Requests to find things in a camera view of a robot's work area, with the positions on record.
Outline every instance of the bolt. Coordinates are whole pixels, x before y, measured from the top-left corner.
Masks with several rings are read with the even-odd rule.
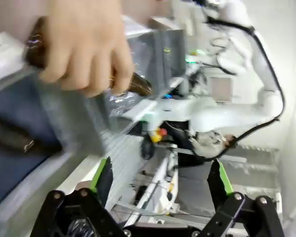
[[[235,199],[239,201],[239,200],[241,200],[241,199],[242,199],[242,197],[241,197],[241,195],[240,195],[240,194],[235,194]]]
[[[267,204],[267,200],[264,198],[264,197],[261,197],[260,198],[260,202],[262,202],[262,204]]]
[[[127,237],[132,236],[132,233],[130,233],[129,230],[124,230],[124,234],[125,234]]]
[[[59,199],[61,197],[60,193],[55,193],[54,198]]]
[[[194,232],[192,233],[192,237],[198,237],[199,234],[200,234],[199,231],[194,231]]]
[[[85,197],[88,195],[88,192],[86,190],[81,190],[80,194],[81,194],[81,196]]]

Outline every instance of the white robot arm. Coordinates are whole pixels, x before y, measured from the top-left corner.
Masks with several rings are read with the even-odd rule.
[[[223,127],[258,125],[277,120],[284,110],[284,95],[277,81],[267,49],[259,33],[252,27],[245,5],[241,0],[193,0],[198,4],[215,9],[217,18],[209,23],[219,24],[227,33],[237,27],[246,32],[252,47],[251,64],[263,83],[255,104],[217,105],[213,99],[189,98],[184,100],[165,99],[158,103],[151,117],[152,131],[163,121],[190,121],[190,128],[197,132],[209,132]],[[234,39],[236,49],[241,45]]]

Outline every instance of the dark blue surface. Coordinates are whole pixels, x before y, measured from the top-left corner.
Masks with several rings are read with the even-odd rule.
[[[34,76],[27,77],[0,91],[0,119],[27,130],[46,145],[58,145],[34,80]],[[20,154],[0,148],[0,202],[47,158],[45,154]]]

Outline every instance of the person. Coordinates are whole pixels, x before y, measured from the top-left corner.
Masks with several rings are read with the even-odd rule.
[[[48,0],[45,34],[50,45],[46,83],[61,81],[63,90],[93,97],[110,86],[114,94],[128,89],[134,71],[124,35],[119,0]]]

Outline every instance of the finger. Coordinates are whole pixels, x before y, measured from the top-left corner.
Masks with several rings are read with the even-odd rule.
[[[51,44],[46,69],[41,73],[40,78],[46,83],[54,83],[67,71],[71,48],[61,43]]]
[[[123,39],[114,49],[112,64],[116,69],[112,92],[114,94],[120,94],[128,89],[134,73],[132,55],[126,39]]]
[[[63,90],[80,90],[89,85],[93,50],[83,45],[74,50],[68,68],[68,77],[62,81]]]
[[[92,61],[90,83],[84,89],[87,97],[96,96],[110,86],[111,76],[111,53],[110,50],[104,50],[98,53]]]

